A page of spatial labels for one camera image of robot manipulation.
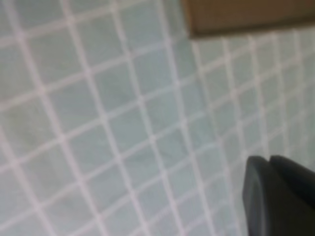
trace black object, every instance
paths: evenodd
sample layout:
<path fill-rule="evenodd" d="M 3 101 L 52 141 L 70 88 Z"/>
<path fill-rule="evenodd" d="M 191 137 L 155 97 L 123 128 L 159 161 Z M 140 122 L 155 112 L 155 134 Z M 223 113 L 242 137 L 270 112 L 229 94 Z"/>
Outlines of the black object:
<path fill-rule="evenodd" d="M 287 158 L 250 157 L 243 202 L 250 236 L 315 236 L 315 174 Z"/>

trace tiled surface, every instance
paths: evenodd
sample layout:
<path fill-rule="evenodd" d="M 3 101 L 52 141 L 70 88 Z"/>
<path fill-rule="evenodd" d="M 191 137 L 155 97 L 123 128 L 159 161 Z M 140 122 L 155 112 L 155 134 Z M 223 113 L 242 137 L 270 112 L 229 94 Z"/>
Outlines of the tiled surface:
<path fill-rule="evenodd" d="M 179 0 L 0 0 L 0 235 L 246 236 L 246 158 L 315 167 L 314 33 L 192 41 Z"/>

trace wooden surface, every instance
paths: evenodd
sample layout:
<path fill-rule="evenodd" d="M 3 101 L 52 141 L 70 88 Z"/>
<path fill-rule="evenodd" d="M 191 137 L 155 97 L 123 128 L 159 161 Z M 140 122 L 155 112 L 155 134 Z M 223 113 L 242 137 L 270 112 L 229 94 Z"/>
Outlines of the wooden surface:
<path fill-rule="evenodd" d="M 182 0 L 192 36 L 315 22 L 315 0 Z"/>

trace square tile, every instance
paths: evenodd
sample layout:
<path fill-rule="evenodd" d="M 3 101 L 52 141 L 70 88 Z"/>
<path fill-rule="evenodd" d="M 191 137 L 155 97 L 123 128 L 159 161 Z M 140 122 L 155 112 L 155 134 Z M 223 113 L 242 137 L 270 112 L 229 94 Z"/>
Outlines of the square tile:
<path fill-rule="evenodd" d="M 217 147 L 197 155 L 197 163 L 204 181 L 209 180 L 216 174 L 223 172 L 222 154 Z"/>
<path fill-rule="evenodd" d="M 0 166 L 5 165 L 7 163 L 7 160 L 3 154 L 3 151 L 0 149 Z"/>
<path fill-rule="evenodd" d="M 121 11 L 129 47 L 138 49 L 163 40 L 154 2 L 142 2 Z"/>
<path fill-rule="evenodd" d="M 223 148 L 230 165 L 241 158 L 241 146 L 237 133 L 233 132 L 224 140 Z"/>
<path fill-rule="evenodd" d="M 228 48 L 230 51 L 243 48 L 249 44 L 247 36 L 233 36 L 228 38 Z"/>
<path fill-rule="evenodd" d="M 169 201 L 161 181 L 147 187 L 138 194 L 138 200 L 147 220 L 169 206 Z"/>
<path fill-rule="evenodd" d="M 32 215 L 1 232 L 1 236 L 44 236 L 48 233 L 44 230 L 36 215 Z"/>
<path fill-rule="evenodd" d="M 0 223 L 30 208 L 30 203 L 12 171 L 0 174 Z"/>
<path fill-rule="evenodd" d="M 308 29 L 300 29 L 300 48 L 302 53 L 307 53 L 314 50 L 314 31 Z"/>
<path fill-rule="evenodd" d="M 281 62 L 295 56 L 294 32 L 284 31 L 278 34 L 278 46 Z"/>
<path fill-rule="evenodd" d="M 180 168 L 168 177 L 174 198 L 179 198 L 197 187 L 191 164 Z"/>
<path fill-rule="evenodd" d="M 253 80 L 253 65 L 250 53 L 234 58 L 231 64 L 236 87 Z"/>
<path fill-rule="evenodd" d="M 188 131 L 195 150 L 215 141 L 215 132 L 208 116 L 190 122 Z"/>
<path fill-rule="evenodd" d="M 94 78 L 106 111 L 110 112 L 136 99 L 126 64 L 112 67 Z"/>
<path fill-rule="evenodd" d="M 188 157 L 183 134 L 179 129 L 158 139 L 157 148 L 166 169 L 173 167 Z"/>
<path fill-rule="evenodd" d="M 264 80 L 260 84 L 260 89 L 263 98 L 264 106 L 270 105 L 279 98 L 279 78 L 277 75 L 272 75 L 270 78 Z"/>
<path fill-rule="evenodd" d="M 14 153 L 19 157 L 55 137 L 39 99 L 27 101 L 3 112 L 0 114 L 0 121 Z"/>
<path fill-rule="evenodd" d="M 0 76 L 0 102 L 34 89 L 23 55 L 16 45 L 0 49 Z"/>
<path fill-rule="evenodd" d="M 12 34 L 11 25 L 7 16 L 2 1 L 0 1 L 0 38 Z"/>
<path fill-rule="evenodd" d="M 302 69 L 304 74 L 304 81 L 312 81 L 315 76 L 315 54 L 303 59 Z"/>
<path fill-rule="evenodd" d="M 127 194 L 123 176 L 117 166 L 89 180 L 88 186 L 99 212 Z"/>
<path fill-rule="evenodd" d="M 82 173 L 89 173 L 113 159 L 107 135 L 102 126 L 90 129 L 70 140 Z"/>
<path fill-rule="evenodd" d="M 290 124 L 287 128 L 287 136 L 289 141 L 289 147 L 297 146 L 301 143 L 302 140 L 302 127 L 301 122 L 298 120 Z"/>
<path fill-rule="evenodd" d="M 118 148 L 126 151 L 148 138 L 139 109 L 133 109 L 110 120 Z"/>
<path fill-rule="evenodd" d="M 228 201 L 229 193 L 223 177 L 214 180 L 206 189 L 205 194 L 210 210 L 215 209 L 220 203 Z"/>
<path fill-rule="evenodd" d="M 64 132 L 98 117 L 92 94 L 85 81 L 52 92 L 50 98 Z"/>
<path fill-rule="evenodd" d="M 172 85 L 172 75 L 165 49 L 149 52 L 133 59 L 142 94 Z"/>
<path fill-rule="evenodd" d="M 187 39 L 182 39 L 173 45 L 173 53 L 180 79 L 185 79 L 197 71 L 191 43 Z"/>
<path fill-rule="evenodd" d="M 180 0 L 162 0 L 168 23 L 168 33 L 176 36 L 186 32 L 184 14 Z"/>
<path fill-rule="evenodd" d="M 214 110 L 218 134 L 223 135 L 236 125 L 234 105 L 227 101 Z"/>
<path fill-rule="evenodd" d="M 178 228 L 172 213 L 163 216 L 159 221 L 151 226 L 153 236 L 174 236 L 178 234 Z"/>
<path fill-rule="evenodd" d="M 159 174 L 158 163 L 151 147 L 145 147 L 124 160 L 134 188 Z"/>
<path fill-rule="evenodd" d="M 104 0 L 80 0 L 86 2 L 85 4 L 95 1 Z M 100 64 L 123 55 L 121 41 L 111 14 L 83 21 L 77 27 L 90 65 Z"/>
<path fill-rule="evenodd" d="M 284 136 L 282 133 L 273 137 L 268 142 L 270 155 L 285 155 L 284 153 Z"/>
<path fill-rule="evenodd" d="M 251 87 L 239 94 L 242 118 L 248 118 L 258 113 L 257 92 L 255 87 Z"/>
<path fill-rule="evenodd" d="M 208 224 L 206 222 L 201 223 L 194 227 L 192 230 L 189 231 L 187 236 L 210 236 L 210 231 L 208 228 Z"/>
<path fill-rule="evenodd" d="M 197 45 L 203 65 L 224 57 L 223 44 L 220 38 L 200 40 Z"/>
<path fill-rule="evenodd" d="M 179 121 L 173 92 L 164 93 L 147 101 L 146 107 L 154 133 L 158 133 Z"/>
<path fill-rule="evenodd" d="M 225 66 L 219 66 L 205 75 L 207 89 L 212 101 L 216 101 L 230 93 Z"/>
<path fill-rule="evenodd" d="M 93 219 L 82 193 L 77 189 L 47 206 L 45 212 L 60 236 L 76 231 Z"/>
<path fill-rule="evenodd" d="M 234 219 L 231 212 L 232 206 L 225 205 L 213 216 L 213 223 L 217 233 L 226 229 L 229 225 L 233 224 Z"/>
<path fill-rule="evenodd" d="M 22 167 L 40 201 L 50 198 L 74 182 L 71 168 L 60 147 L 53 147 Z"/>
<path fill-rule="evenodd" d="M 286 94 L 289 94 L 298 87 L 298 73 L 299 68 L 297 65 L 291 66 L 282 71 L 284 92 Z"/>
<path fill-rule="evenodd" d="M 195 219 L 204 214 L 204 209 L 198 195 L 188 198 L 183 203 L 178 205 L 178 212 L 183 226 L 187 226 Z"/>
<path fill-rule="evenodd" d="M 182 87 L 182 97 L 186 116 L 191 116 L 206 109 L 202 85 L 197 80 Z"/>
<path fill-rule="evenodd" d="M 109 3 L 109 0 L 70 0 L 69 3 L 74 13 L 82 13 L 100 7 L 105 7 Z"/>
<path fill-rule="evenodd" d="M 260 120 L 254 119 L 243 127 L 245 146 L 247 149 L 261 141 Z"/>
<path fill-rule="evenodd" d="M 300 102 L 295 95 L 286 101 L 285 105 L 286 119 L 291 120 L 300 113 Z"/>
<path fill-rule="evenodd" d="M 20 17 L 20 23 L 25 29 L 63 18 L 60 3 L 56 0 L 36 2 L 33 0 L 14 0 L 13 2 Z"/>
<path fill-rule="evenodd" d="M 31 53 L 45 84 L 82 71 L 67 29 L 60 29 L 29 40 Z"/>
<path fill-rule="evenodd" d="M 281 110 L 279 105 L 270 109 L 266 114 L 267 133 L 271 134 L 282 126 Z"/>
<path fill-rule="evenodd" d="M 105 219 L 111 236 L 129 235 L 139 227 L 139 219 L 132 202 L 128 202 Z"/>
<path fill-rule="evenodd" d="M 275 55 L 274 46 L 272 41 L 268 41 L 263 45 L 260 45 L 256 49 L 257 60 L 258 60 L 258 71 L 259 73 L 264 73 L 275 67 Z"/>
<path fill-rule="evenodd" d="M 99 230 L 97 229 L 97 227 L 94 227 L 88 230 L 87 232 L 80 234 L 79 236 L 101 236 L 101 234 Z"/>

